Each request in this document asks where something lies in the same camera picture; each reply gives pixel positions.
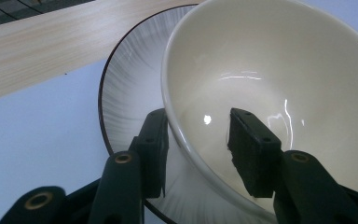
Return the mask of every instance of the wooden table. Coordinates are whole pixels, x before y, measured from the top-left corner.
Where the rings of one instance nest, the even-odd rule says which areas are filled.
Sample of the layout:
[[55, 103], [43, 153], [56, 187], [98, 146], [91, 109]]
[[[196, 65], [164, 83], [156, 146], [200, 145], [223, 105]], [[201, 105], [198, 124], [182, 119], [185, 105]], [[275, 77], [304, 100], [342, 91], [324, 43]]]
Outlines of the wooden table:
[[107, 58], [130, 28], [202, 0], [96, 0], [0, 25], [0, 96]]

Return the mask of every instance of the ceramic dish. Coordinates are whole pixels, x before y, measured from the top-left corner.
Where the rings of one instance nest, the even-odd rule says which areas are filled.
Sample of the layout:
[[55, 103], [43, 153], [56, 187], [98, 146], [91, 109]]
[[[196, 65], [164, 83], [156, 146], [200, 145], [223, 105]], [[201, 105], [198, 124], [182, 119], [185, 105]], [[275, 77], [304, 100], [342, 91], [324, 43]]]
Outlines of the ceramic dish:
[[[160, 91], [163, 53], [174, 26], [193, 7], [172, 8], [139, 23], [110, 55], [99, 95], [103, 138], [110, 153], [127, 150], [146, 115], [163, 107]], [[165, 221], [276, 222], [275, 216], [252, 203], [233, 204], [221, 197], [187, 161], [171, 133], [166, 176], [166, 197], [149, 200], [159, 215], [165, 216]]]
[[295, 1], [204, 2], [172, 33], [162, 91], [180, 146], [229, 201], [253, 200], [227, 150], [232, 107], [358, 191], [358, 34], [335, 18]]

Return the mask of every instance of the white plate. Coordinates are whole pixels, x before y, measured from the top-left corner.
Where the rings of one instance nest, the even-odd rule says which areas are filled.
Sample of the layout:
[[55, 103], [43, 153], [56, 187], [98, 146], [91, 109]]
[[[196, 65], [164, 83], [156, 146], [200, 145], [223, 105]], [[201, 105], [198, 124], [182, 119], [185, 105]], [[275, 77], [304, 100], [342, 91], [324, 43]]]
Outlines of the white plate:
[[[146, 115], [163, 107], [163, 53], [174, 26], [192, 7], [172, 8], [146, 19], [113, 50], [104, 68], [99, 97], [103, 138], [110, 152], [127, 150]], [[166, 197], [149, 202], [178, 223], [276, 222], [275, 216], [253, 203], [232, 204], [222, 198], [187, 161], [171, 132]]]

